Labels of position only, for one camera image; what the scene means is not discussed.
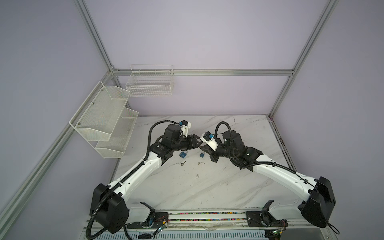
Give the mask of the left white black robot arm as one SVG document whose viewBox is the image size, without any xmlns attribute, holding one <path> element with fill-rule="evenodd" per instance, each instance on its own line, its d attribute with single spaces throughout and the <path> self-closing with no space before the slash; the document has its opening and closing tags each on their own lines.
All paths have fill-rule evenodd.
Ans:
<svg viewBox="0 0 384 240">
<path fill-rule="evenodd" d="M 146 153 L 130 170 L 108 185 L 99 184 L 93 192 L 86 238 L 93 240 L 105 231 L 114 234 L 127 224 L 138 223 L 144 228 L 155 222 L 155 209 L 145 202 L 129 204 L 134 190 L 170 159 L 176 151 L 188 151 L 201 145 L 200 137 L 188 133 L 191 123 L 165 121 L 165 132 L 154 143 L 148 136 Z"/>
</svg>

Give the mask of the aluminium mounting rail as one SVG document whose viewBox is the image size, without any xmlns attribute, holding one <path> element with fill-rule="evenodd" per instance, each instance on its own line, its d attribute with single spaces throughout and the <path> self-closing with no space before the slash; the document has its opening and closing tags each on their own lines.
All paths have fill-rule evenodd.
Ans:
<svg viewBox="0 0 384 240">
<path fill-rule="evenodd" d="M 209 230 L 226 228 L 255 228 L 255 229 L 288 229 L 288 228 L 315 228 L 305 219 L 286 219 L 288 226 L 283 227 L 249 227 L 246 219 L 247 211 L 263 211 L 259 209 L 245 210 L 202 210 L 202 211 L 156 211 L 169 213 L 169 219 L 166 222 L 168 229 L 196 229 Z"/>
</svg>

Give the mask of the lower white mesh shelf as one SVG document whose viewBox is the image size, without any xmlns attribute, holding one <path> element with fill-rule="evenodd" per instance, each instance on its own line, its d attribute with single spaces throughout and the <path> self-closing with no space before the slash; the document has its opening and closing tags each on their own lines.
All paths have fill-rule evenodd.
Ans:
<svg viewBox="0 0 384 240">
<path fill-rule="evenodd" d="M 119 159 L 127 149 L 139 112 L 124 108 L 108 142 L 98 142 L 96 151 L 104 159 Z"/>
</svg>

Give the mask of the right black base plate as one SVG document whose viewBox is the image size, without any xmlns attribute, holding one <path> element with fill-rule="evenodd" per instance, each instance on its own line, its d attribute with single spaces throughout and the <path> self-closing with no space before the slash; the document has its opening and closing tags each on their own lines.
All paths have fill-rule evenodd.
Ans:
<svg viewBox="0 0 384 240">
<path fill-rule="evenodd" d="M 287 227 L 286 219 L 276 220 L 271 214 L 263 211 L 247 211 L 246 219 L 249 227 Z"/>
</svg>

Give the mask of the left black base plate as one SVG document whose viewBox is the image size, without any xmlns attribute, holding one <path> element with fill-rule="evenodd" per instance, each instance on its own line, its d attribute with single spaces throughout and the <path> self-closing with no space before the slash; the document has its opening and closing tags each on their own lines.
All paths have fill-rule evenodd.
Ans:
<svg viewBox="0 0 384 240">
<path fill-rule="evenodd" d="M 126 224 L 128 229 L 158 229 L 163 225 L 164 221 L 168 221 L 169 213 L 167 212 L 155 212 L 149 217 L 148 221 L 143 223 L 129 223 Z"/>
</svg>

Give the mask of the white mesh shelf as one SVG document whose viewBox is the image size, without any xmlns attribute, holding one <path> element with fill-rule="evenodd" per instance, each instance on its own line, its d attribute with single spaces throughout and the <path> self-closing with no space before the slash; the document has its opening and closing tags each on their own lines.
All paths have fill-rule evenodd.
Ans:
<svg viewBox="0 0 384 240">
<path fill-rule="evenodd" d="M 107 142 L 129 96 L 125 89 L 99 82 L 69 124 L 88 142 Z"/>
<path fill-rule="evenodd" d="M 104 159 L 119 159 L 127 149 L 139 112 L 124 108 L 108 142 L 98 142 L 96 151 Z"/>
</svg>

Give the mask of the large blue padlock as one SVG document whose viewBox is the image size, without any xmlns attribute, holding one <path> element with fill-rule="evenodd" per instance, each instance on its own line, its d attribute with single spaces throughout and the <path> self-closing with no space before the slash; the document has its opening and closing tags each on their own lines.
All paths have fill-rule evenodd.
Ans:
<svg viewBox="0 0 384 240">
<path fill-rule="evenodd" d="M 181 152 L 179 156 L 184 159 L 187 156 L 187 152 Z"/>
</svg>

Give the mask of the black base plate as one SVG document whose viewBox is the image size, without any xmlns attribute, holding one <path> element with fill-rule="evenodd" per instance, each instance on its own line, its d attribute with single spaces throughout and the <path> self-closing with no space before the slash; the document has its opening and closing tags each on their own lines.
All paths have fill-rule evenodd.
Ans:
<svg viewBox="0 0 384 240">
<path fill-rule="evenodd" d="M 271 214 L 263 211 L 247 211 L 246 219 L 249 227 L 287 227 L 286 219 L 276 220 Z"/>
<path fill-rule="evenodd" d="M 158 229 L 163 225 L 164 221 L 168 221 L 169 213 L 167 212 L 155 212 L 149 217 L 148 221 L 143 223 L 129 223 L 126 224 L 128 229 Z"/>
</svg>

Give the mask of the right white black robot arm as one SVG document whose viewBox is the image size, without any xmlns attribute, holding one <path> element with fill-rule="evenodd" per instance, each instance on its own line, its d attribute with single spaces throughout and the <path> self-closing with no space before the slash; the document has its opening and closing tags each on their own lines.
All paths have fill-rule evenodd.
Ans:
<svg viewBox="0 0 384 240">
<path fill-rule="evenodd" d="M 223 137 L 222 140 L 216 139 L 210 132 L 201 136 L 204 145 L 200 149 L 209 154 L 211 161 L 228 158 L 239 169 L 264 175 L 298 197 L 288 204 L 269 200 L 258 218 L 262 226 L 284 224 L 288 219 L 304 219 L 319 228 L 330 226 L 329 219 L 336 199 L 328 179 L 305 176 L 277 163 L 262 151 L 245 146 L 241 135 L 235 131 L 226 131 Z"/>
</svg>

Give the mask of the upper white mesh shelf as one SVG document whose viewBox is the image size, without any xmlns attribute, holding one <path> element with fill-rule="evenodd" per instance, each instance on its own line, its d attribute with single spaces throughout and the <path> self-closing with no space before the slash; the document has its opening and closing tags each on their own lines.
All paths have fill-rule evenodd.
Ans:
<svg viewBox="0 0 384 240">
<path fill-rule="evenodd" d="M 99 82 L 69 124 L 88 142 L 107 142 L 129 96 L 125 89 Z"/>
</svg>

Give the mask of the aluminium frame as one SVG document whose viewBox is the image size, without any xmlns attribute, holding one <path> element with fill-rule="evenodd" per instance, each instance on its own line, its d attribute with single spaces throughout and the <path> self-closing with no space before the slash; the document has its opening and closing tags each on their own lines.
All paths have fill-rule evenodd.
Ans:
<svg viewBox="0 0 384 240">
<path fill-rule="evenodd" d="M 288 76 L 327 5 L 1 1 L 1 210 L 104 75 Z"/>
</svg>

